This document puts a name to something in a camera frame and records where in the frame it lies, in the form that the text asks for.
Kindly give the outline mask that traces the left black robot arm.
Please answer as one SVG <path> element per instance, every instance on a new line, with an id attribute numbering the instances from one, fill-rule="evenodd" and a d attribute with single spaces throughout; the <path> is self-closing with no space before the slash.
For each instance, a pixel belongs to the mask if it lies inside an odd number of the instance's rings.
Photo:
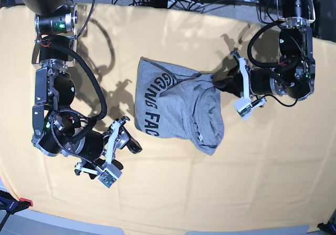
<path id="1" fill-rule="evenodd" d="M 243 62 L 225 78 L 214 81 L 220 91 L 239 98 L 245 93 L 248 98 L 288 95 L 297 101 L 313 94 L 316 68 L 311 27 L 316 20 L 313 0 L 273 1 L 277 20 L 257 31 L 247 46 L 247 57 L 252 65 Z M 280 58 L 275 62 L 260 62 L 253 57 L 252 48 L 257 39 L 273 27 L 280 29 Z"/>

